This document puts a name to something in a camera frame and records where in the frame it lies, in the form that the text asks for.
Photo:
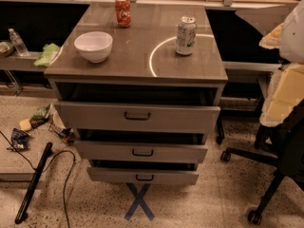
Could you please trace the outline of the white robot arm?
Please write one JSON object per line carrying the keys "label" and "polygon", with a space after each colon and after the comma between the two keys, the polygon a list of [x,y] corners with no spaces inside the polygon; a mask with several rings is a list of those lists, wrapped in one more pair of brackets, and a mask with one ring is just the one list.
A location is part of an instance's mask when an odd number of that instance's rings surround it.
{"label": "white robot arm", "polygon": [[264,126],[277,126],[304,99],[304,0],[285,21],[264,36],[259,45],[279,49],[287,63],[274,71],[259,121]]}

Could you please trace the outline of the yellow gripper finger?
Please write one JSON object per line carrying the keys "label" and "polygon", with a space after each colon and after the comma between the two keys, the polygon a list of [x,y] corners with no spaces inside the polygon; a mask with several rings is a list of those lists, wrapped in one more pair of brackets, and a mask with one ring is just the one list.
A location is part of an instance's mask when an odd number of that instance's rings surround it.
{"label": "yellow gripper finger", "polygon": [[259,45],[262,48],[267,48],[267,49],[279,48],[282,27],[283,24],[280,24],[276,28],[274,28],[271,32],[269,32],[266,36],[264,36],[260,40]]}
{"label": "yellow gripper finger", "polygon": [[259,122],[268,127],[282,124],[304,99],[304,65],[290,63],[272,74]]}

